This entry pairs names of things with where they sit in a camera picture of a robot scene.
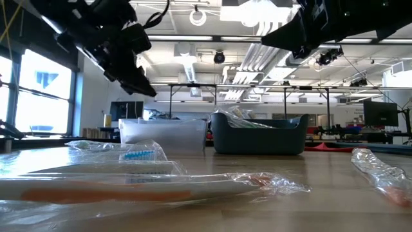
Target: red mat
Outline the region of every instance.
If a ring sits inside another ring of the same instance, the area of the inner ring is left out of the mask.
[[[352,152],[355,148],[367,148],[365,146],[353,147],[353,148],[329,148],[326,143],[322,142],[316,147],[304,147],[305,151],[334,151],[334,152]]]

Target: computer monitor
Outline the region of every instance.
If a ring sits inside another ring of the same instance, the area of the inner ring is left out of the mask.
[[[111,102],[110,114],[112,121],[119,119],[138,119],[143,117],[143,102]]]
[[[365,125],[398,126],[398,106],[395,103],[363,102]]]

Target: security camera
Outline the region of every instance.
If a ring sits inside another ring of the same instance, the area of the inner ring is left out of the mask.
[[[217,51],[216,55],[214,55],[213,61],[216,64],[221,64],[221,63],[225,62],[225,55],[223,54],[223,52],[222,51]]]

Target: table surface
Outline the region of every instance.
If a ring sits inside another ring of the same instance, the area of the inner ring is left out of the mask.
[[[412,159],[376,154],[412,172]],[[38,231],[411,231],[412,209],[392,204],[350,162],[351,153],[304,152],[299,156],[167,154],[193,175],[273,172],[312,188],[310,193],[270,198],[233,197],[145,214],[126,214],[61,223]],[[10,161],[0,155],[0,171],[22,173],[65,165],[68,148],[21,151]]]

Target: dark gray basket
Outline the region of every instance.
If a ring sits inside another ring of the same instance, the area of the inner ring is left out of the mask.
[[[214,149],[223,154],[298,155],[304,150],[309,115],[287,120],[249,120],[276,129],[232,128],[223,113],[213,113]]]

